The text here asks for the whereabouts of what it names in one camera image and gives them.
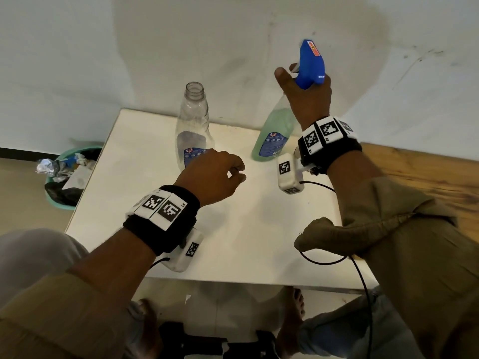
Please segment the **person's right hand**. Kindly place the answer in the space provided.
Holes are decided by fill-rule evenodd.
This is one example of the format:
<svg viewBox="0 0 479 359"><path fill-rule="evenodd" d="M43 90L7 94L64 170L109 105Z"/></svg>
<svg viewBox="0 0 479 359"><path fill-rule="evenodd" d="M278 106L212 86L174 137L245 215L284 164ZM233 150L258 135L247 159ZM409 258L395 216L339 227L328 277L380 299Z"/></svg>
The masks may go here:
<svg viewBox="0 0 479 359"><path fill-rule="evenodd" d="M328 75L325 75L322 84L313 84L307 90L303 90L296 85L295 94L284 95L288 99L302 131L314 122L330 115L332 88L331 78Z"/></svg>

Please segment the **person's left hand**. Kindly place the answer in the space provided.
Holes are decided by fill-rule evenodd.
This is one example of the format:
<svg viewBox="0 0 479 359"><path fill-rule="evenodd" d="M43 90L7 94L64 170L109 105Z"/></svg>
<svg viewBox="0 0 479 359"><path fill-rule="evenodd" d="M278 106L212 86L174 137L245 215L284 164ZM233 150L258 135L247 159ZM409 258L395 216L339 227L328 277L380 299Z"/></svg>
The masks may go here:
<svg viewBox="0 0 479 359"><path fill-rule="evenodd" d="M232 196L235 191L224 191L224 179L231 174L244 174L244 170L239 156L211 149L189 163L174 185L188 190L204 207Z"/></svg>

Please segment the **green spray bottle blue trigger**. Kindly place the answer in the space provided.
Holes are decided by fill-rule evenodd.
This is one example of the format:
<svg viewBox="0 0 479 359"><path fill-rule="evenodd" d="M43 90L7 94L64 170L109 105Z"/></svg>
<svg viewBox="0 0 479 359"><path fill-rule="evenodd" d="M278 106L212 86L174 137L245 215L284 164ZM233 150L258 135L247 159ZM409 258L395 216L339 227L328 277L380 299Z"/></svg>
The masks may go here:
<svg viewBox="0 0 479 359"><path fill-rule="evenodd" d="M324 83L325 62L313 40L302 41L295 73L294 81L302 90ZM267 117L252 150L252 159L266 162L276 158L292 135L296 122L290 103L284 95Z"/></svg>

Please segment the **person's left forearm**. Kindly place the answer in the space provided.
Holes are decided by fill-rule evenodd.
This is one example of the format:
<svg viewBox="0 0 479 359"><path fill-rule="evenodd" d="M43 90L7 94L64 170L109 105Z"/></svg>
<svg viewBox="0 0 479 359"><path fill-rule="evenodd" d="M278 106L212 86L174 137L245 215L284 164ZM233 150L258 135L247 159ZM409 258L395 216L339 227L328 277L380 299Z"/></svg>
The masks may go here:
<svg viewBox="0 0 479 359"><path fill-rule="evenodd" d="M106 299L114 312L127 308L157 256L132 232L121 228L69 269Z"/></svg>

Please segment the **person's right forearm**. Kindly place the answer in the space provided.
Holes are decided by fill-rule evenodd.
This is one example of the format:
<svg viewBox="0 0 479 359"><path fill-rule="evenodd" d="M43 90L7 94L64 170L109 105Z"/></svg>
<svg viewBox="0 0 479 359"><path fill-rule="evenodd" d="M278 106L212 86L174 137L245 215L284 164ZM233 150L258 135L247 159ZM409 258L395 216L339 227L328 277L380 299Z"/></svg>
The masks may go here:
<svg viewBox="0 0 479 359"><path fill-rule="evenodd" d="M386 175L362 151L349 151L331 163L327 176L342 209L357 186L364 181Z"/></svg>

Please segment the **black right wristband with markers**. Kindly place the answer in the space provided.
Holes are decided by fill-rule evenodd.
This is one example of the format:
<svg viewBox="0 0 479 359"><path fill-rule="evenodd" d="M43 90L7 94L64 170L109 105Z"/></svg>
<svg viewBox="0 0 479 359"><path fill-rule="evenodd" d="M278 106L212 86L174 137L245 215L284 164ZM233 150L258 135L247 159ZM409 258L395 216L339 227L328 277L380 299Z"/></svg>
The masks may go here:
<svg viewBox="0 0 479 359"><path fill-rule="evenodd" d="M340 156L362 152L356 133L342 120L333 116L315 121L298 139L300 162L313 175L326 175Z"/></svg>

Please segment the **black wristband with markers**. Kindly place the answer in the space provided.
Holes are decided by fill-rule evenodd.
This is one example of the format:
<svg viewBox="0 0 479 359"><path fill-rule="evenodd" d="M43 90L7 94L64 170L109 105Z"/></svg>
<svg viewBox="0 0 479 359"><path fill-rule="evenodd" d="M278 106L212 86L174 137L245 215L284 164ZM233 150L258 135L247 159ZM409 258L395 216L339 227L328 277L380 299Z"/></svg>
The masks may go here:
<svg viewBox="0 0 479 359"><path fill-rule="evenodd" d="M342 120L333 116L315 121L298 139L300 162L313 175L326 175L340 156L362 152L356 133Z"/></svg>
<svg viewBox="0 0 479 359"><path fill-rule="evenodd" d="M189 190L163 185L144 196L126 213L123 228L160 256L186 240L196 224L199 208L200 201Z"/></svg>

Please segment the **person's right foot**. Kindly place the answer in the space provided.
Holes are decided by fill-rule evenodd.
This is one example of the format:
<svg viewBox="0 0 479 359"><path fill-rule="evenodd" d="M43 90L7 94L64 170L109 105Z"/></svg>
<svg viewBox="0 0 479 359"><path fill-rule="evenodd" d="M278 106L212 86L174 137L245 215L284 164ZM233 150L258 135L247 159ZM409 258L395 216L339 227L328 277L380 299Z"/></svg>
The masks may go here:
<svg viewBox="0 0 479 359"><path fill-rule="evenodd" d="M300 352L297 336L305 315L301 289L288 286L285 288L285 292L284 320L275 344L275 350L280 359L290 359Z"/></svg>

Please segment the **person's foot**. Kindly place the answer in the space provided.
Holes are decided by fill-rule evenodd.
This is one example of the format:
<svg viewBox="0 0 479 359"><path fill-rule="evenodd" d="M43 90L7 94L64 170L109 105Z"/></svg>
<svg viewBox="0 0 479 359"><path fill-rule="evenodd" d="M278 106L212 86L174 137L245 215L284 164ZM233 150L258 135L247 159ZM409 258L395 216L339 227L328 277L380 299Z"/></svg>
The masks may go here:
<svg viewBox="0 0 479 359"><path fill-rule="evenodd" d="M163 341L159 334L158 315L149 299L131 302L125 359L159 359Z"/></svg>
<svg viewBox="0 0 479 359"><path fill-rule="evenodd" d="M290 359L300 352L297 336L305 315L301 289L288 286L285 288L285 292L284 320L275 344L275 350L280 359Z"/></svg>

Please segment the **white paper scrap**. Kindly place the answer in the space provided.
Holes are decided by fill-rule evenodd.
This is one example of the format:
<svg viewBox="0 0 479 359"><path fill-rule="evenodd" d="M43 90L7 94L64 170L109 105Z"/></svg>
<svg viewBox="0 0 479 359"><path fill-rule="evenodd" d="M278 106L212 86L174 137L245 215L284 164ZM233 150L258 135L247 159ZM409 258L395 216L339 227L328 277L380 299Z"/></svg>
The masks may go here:
<svg viewBox="0 0 479 359"><path fill-rule="evenodd" d="M68 190L71 188L84 190L93 173L94 166L94 162L91 162L86 166L79 165L70 178L66 181L65 185L62 187L62 190Z"/></svg>

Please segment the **black footwear under table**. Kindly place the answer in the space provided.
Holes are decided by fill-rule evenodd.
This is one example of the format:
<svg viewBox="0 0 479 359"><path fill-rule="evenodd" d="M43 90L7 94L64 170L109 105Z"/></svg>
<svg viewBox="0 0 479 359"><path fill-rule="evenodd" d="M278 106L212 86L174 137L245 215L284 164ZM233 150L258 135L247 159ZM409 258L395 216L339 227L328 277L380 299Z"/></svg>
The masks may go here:
<svg viewBox="0 0 479 359"><path fill-rule="evenodd" d="M254 342L234 343L226 338L192 336L183 323L164 322L159 326L163 350L158 359L185 359L190 355L219 356L221 359L280 359L272 332L257 330Z"/></svg>

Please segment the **person's left foot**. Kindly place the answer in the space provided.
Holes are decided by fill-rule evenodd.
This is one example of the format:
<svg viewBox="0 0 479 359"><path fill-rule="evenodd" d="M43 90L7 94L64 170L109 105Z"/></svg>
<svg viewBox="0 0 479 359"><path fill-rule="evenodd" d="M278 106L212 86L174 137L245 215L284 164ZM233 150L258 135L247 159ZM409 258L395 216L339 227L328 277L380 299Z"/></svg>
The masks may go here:
<svg viewBox="0 0 479 359"><path fill-rule="evenodd" d="M159 334L158 315L149 299L131 302L125 359L159 359L163 341Z"/></svg>

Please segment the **crumpled silver foil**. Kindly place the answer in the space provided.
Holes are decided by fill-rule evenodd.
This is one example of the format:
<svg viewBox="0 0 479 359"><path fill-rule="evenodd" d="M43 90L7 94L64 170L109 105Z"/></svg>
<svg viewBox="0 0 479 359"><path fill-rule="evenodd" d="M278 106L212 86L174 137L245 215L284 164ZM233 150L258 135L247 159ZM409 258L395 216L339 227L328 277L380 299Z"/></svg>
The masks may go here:
<svg viewBox="0 0 479 359"><path fill-rule="evenodd" d="M62 161L44 158L37 162L35 172L54 178L62 172L63 168L64 163Z"/></svg>

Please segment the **olive right sleeve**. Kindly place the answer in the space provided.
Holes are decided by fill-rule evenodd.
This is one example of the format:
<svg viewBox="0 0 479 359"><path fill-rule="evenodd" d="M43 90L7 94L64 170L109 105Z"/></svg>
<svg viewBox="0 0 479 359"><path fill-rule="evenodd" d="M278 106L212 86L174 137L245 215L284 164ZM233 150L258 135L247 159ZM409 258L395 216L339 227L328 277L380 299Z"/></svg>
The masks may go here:
<svg viewBox="0 0 479 359"><path fill-rule="evenodd" d="M344 204L343 226L316 219L294 246L361 257L426 359L479 359L479 243L438 200L369 179Z"/></svg>

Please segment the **olive sleeve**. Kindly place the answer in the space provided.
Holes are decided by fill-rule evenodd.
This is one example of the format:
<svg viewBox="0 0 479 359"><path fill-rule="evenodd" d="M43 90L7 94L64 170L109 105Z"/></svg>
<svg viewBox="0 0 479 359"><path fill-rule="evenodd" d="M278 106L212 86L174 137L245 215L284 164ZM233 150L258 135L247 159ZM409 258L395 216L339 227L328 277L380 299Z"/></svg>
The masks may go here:
<svg viewBox="0 0 479 359"><path fill-rule="evenodd" d="M294 246L361 257L426 359L479 359L479 243L438 200L369 179L344 204L343 226L316 219Z"/></svg>
<svg viewBox="0 0 479 359"><path fill-rule="evenodd" d="M126 307L72 274L44 277L0 309L0 359L121 359Z"/></svg>

